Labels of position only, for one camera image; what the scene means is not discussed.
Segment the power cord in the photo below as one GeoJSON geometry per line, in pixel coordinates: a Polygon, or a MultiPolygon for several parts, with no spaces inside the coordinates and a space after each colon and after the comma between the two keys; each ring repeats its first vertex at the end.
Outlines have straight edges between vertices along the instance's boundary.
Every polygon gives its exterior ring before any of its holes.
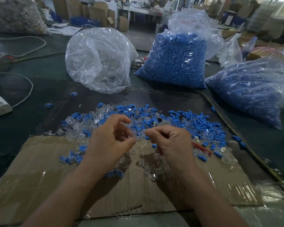
{"type": "MultiPolygon", "coordinates": [[[[25,36],[25,37],[17,37],[17,38],[0,38],[0,40],[2,40],[2,41],[9,41],[9,40],[17,40],[17,39],[21,39],[21,38],[38,38],[38,37],[25,36]]],[[[1,59],[2,57],[5,57],[5,56],[24,57],[24,56],[26,56],[26,55],[28,55],[28,54],[30,54],[30,53],[32,53],[32,52],[35,52],[35,51],[37,51],[37,50],[43,48],[44,46],[46,46],[46,41],[45,41],[45,40],[43,40],[42,38],[38,38],[38,39],[40,39],[40,40],[42,40],[42,41],[44,42],[44,44],[41,45],[40,47],[38,47],[38,48],[36,48],[36,49],[33,49],[33,50],[31,50],[31,51],[28,51],[28,52],[26,52],[26,53],[23,53],[23,54],[21,54],[21,55],[11,55],[11,54],[7,54],[7,53],[3,53],[3,54],[0,55],[0,59],[1,59]]],[[[19,75],[19,74],[8,73],[8,72],[0,72],[0,74],[12,74],[12,75],[16,75],[16,76],[22,76],[22,75],[19,75]]],[[[12,106],[12,108],[18,106],[20,103],[22,103],[23,101],[25,101],[25,100],[30,96],[30,94],[31,94],[31,92],[32,92],[32,90],[33,90],[33,88],[34,88],[33,83],[32,83],[27,77],[25,77],[25,76],[22,76],[22,77],[24,77],[25,79],[27,79],[27,80],[30,82],[30,84],[31,84],[31,89],[30,89],[29,94],[28,94],[23,100],[21,100],[19,103],[17,103],[17,104],[15,104],[14,106],[12,106]]]]}

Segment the left hand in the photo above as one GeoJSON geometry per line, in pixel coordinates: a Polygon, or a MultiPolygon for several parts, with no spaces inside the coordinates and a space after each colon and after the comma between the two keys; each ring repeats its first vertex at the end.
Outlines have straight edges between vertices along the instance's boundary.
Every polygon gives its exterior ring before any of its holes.
{"type": "Polygon", "coordinates": [[[93,131],[79,167],[94,171],[99,179],[114,169],[121,157],[136,143],[136,138],[130,137],[131,130],[122,122],[131,123],[131,120],[125,115],[112,114],[93,131]]]}

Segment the right hand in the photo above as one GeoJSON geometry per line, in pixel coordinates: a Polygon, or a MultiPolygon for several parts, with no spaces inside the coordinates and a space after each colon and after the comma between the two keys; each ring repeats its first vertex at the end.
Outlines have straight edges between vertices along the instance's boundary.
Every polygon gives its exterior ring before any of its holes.
{"type": "Polygon", "coordinates": [[[157,151],[165,156],[178,176],[197,167],[191,134],[186,129],[170,125],[157,126],[147,129],[145,135],[157,144],[157,151]]]}

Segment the workbench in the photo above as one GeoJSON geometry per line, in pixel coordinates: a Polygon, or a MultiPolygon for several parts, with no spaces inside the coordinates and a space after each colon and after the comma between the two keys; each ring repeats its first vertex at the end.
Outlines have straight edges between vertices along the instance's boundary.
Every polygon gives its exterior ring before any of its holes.
{"type": "MultiPolygon", "coordinates": [[[[58,34],[42,37],[47,42],[47,46],[39,51],[36,51],[23,61],[12,63],[10,60],[2,60],[0,72],[12,72],[21,74],[29,78],[34,84],[34,89],[31,96],[22,104],[14,108],[14,111],[0,117],[0,176],[4,173],[4,169],[8,167],[13,156],[17,155],[21,145],[30,135],[39,135],[46,131],[53,120],[61,120],[57,118],[61,110],[80,110],[80,101],[84,102],[85,98],[92,97],[92,100],[99,103],[102,99],[114,100],[114,103],[122,103],[131,99],[137,103],[138,97],[132,96],[135,92],[153,93],[153,95],[163,93],[168,97],[175,97],[180,94],[188,99],[190,95],[196,94],[195,90],[156,83],[152,81],[142,80],[134,75],[135,69],[130,71],[131,86],[126,90],[114,94],[95,93],[83,87],[79,83],[75,83],[68,75],[65,68],[65,49],[69,37],[58,34]],[[78,103],[69,104],[69,93],[78,90],[78,95],[75,100],[78,103]],[[45,108],[44,104],[52,102],[55,106],[45,108]]],[[[21,54],[27,50],[38,47],[39,44],[34,39],[23,39],[14,43],[11,41],[4,42],[8,53],[21,54]]],[[[147,56],[147,53],[139,52],[139,56],[147,56]]],[[[205,77],[216,74],[222,68],[215,63],[210,63],[205,67],[205,77]]],[[[29,90],[29,85],[22,83],[23,88],[15,90],[12,83],[2,85],[0,94],[6,94],[7,99],[15,100],[16,96],[26,95],[29,90]]],[[[202,90],[204,97],[210,99],[216,109],[222,114],[227,122],[246,140],[246,144],[262,159],[270,159],[284,171],[284,128],[277,130],[262,122],[254,120],[230,105],[222,101],[209,89],[202,90]]],[[[168,100],[161,102],[168,105],[168,100]]],[[[281,120],[284,127],[284,112],[281,114],[281,120]]],[[[249,176],[251,182],[257,180],[265,180],[273,182],[273,178],[267,174],[254,158],[245,150],[241,150],[236,155],[243,170],[249,176]]],[[[236,208],[240,214],[248,221],[248,223],[258,226],[258,223],[278,223],[281,221],[284,226],[284,204],[271,204],[266,209],[258,208],[236,208]],[[276,210],[281,210],[280,213],[271,215],[269,207],[276,210]]],[[[159,213],[150,215],[138,215],[133,217],[120,218],[102,218],[91,221],[82,221],[80,226],[188,226],[189,220],[194,219],[192,212],[172,212],[159,213]]]]}

